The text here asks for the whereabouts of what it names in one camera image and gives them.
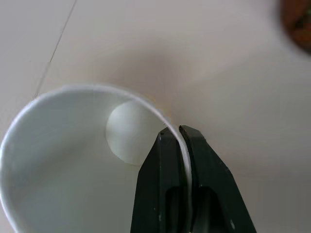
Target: tile floor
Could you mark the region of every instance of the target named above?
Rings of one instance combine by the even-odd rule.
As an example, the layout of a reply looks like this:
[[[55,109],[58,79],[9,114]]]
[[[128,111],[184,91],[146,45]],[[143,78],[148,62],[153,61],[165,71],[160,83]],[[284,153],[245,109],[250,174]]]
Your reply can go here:
[[[202,131],[258,232],[310,232],[310,60],[276,10],[276,0],[2,0],[0,139],[38,94],[125,86]],[[2,211],[0,232],[12,232]]]

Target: white cup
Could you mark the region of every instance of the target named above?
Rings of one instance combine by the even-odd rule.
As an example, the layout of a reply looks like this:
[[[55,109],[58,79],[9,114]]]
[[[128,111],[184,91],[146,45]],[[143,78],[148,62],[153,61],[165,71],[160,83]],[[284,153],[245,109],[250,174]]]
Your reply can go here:
[[[1,144],[1,202],[16,232],[130,232],[140,165],[159,131],[183,137],[141,96],[75,85],[29,103]]]

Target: white floor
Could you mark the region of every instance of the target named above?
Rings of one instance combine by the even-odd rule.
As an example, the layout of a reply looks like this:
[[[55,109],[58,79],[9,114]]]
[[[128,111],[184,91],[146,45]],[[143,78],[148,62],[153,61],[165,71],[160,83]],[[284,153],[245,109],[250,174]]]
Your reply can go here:
[[[258,232],[311,232],[310,58],[277,0],[2,0],[0,140],[38,94],[113,83],[199,129]],[[12,232],[0,213],[0,232]]]

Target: cup rim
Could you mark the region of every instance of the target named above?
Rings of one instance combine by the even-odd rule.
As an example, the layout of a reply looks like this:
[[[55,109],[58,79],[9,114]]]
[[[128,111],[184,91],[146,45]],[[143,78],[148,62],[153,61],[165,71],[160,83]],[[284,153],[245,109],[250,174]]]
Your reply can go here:
[[[30,101],[14,118],[12,123],[10,124],[7,132],[4,135],[4,138],[1,142],[0,145],[0,177],[2,177],[2,173],[5,170],[3,166],[3,158],[4,158],[4,148],[5,145],[8,144],[10,141],[10,135],[13,133],[15,126],[22,120],[22,118],[30,112],[32,109],[34,109],[36,106],[39,104],[57,96],[61,96],[63,94],[67,93],[81,93],[85,91],[90,91],[90,92],[108,92],[111,94],[117,94],[120,96],[123,96],[125,98],[128,98],[130,100],[137,101],[139,104],[147,108],[149,111],[151,111],[159,120],[161,120],[172,132],[172,134],[175,136],[177,139],[181,153],[182,153],[182,159],[183,159],[183,165],[184,165],[184,170],[186,173],[186,179],[187,179],[187,193],[188,193],[188,212],[192,212],[192,203],[191,203],[191,187],[192,187],[192,175],[191,175],[191,164],[190,164],[190,155],[188,152],[188,148],[186,145],[186,142],[181,135],[181,133],[178,130],[178,127],[170,123],[170,119],[165,116],[160,109],[157,109],[155,105],[146,97],[135,93],[133,91],[127,90],[123,87],[118,87],[115,85],[111,84],[73,84],[73,85],[65,85],[62,86],[61,88],[58,88],[56,90],[47,92],[45,94],[42,94],[35,98],[34,100]],[[2,204],[2,207],[4,209],[4,213],[10,222],[12,228],[14,229],[15,232],[20,232],[22,231],[21,226],[18,223],[17,217],[13,216],[12,210],[8,206],[8,201],[7,201],[7,194],[5,192],[5,186],[3,185],[3,180],[1,178],[0,181],[0,201]]]

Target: brown object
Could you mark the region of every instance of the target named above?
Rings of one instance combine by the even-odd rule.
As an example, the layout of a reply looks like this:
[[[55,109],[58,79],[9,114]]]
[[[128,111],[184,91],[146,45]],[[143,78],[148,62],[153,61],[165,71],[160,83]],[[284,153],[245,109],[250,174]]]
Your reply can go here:
[[[311,0],[282,0],[281,20],[290,39],[311,53]]]

